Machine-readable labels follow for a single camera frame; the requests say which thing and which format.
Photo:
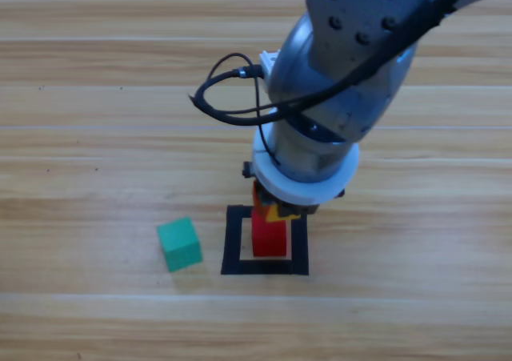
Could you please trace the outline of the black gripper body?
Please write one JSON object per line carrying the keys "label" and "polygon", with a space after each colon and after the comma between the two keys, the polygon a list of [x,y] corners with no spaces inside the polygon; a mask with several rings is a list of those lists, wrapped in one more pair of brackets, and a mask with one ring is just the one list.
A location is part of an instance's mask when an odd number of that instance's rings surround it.
{"label": "black gripper body", "polygon": [[[278,171],[280,174],[283,174],[286,176],[286,178],[291,179],[291,177],[288,174],[292,174],[295,176],[298,174],[298,170],[291,169],[289,165],[277,165]],[[321,178],[321,181],[325,181],[327,178],[337,176],[338,173],[343,173],[344,178],[344,167],[340,166],[336,168],[336,170],[330,170],[333,171],[333,173],[329,177],[326,177],[323,175]],[[258,177],[256,176],[253,168],[253,163],[245,161],[242,166],[242,176],[244,178],[254,178],[254,180],[258,180]],[[302,215],[313,215],[316,213],[320,205],[296,205],[293,203],[285,202],[270,193],[263,185],[262,187],[265,189],[265,196],[264,196],[264,204],[267,206],[267,214],[266,217],[263,217],[263,219],[299,219]]]}

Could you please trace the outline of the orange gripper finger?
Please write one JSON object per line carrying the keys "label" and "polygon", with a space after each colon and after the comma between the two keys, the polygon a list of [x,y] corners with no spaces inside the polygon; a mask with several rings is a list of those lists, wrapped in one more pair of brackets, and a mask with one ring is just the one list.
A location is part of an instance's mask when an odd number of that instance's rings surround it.
{"label": "orange gripper finger", "polygon": [[266,217],[267,206],[264,204],[265,189],[258,180],[253,181],[252,199],[255,211],[261,216]]}

